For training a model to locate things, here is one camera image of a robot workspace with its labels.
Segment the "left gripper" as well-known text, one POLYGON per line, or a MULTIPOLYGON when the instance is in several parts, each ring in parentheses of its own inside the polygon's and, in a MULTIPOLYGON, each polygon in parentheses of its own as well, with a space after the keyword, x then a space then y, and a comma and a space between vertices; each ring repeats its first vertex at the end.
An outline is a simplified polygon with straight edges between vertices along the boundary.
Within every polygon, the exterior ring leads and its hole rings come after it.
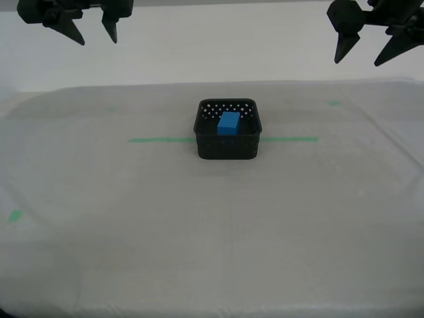
MULTIPOLYGON (((132 15, 133 0, 81 0, 81 9, 101 8, 101 22, 114 43, 117 43, 117 23, 121 18, 132 15)), ((71 13, 57 1, 18 1, 17 13, 27 24, 41 24, 84 46, 85 40, 73 22, 82 17, 82 11, 71 13)))

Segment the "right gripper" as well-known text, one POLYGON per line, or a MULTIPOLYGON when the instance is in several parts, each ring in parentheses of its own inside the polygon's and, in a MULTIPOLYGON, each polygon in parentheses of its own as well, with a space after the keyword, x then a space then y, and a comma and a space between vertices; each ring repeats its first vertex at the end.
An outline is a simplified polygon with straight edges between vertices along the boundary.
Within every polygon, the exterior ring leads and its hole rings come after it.
MULTIPOLYGON (((372 7, 371 11, 366 12, 367 25, 403 25, 409 19, 405 27, 392 31, 392 37, 374 62, 375 66, 381 66, 423 45, 423 17, 414 15, 423 0, 378 0, 367 3, 372 7)), ((364 11, 356 1, 335 0, 330 4, 327 16, 338 33, 334 59, 338 64, 360 40, 358 33, 364 26, 364 11)))

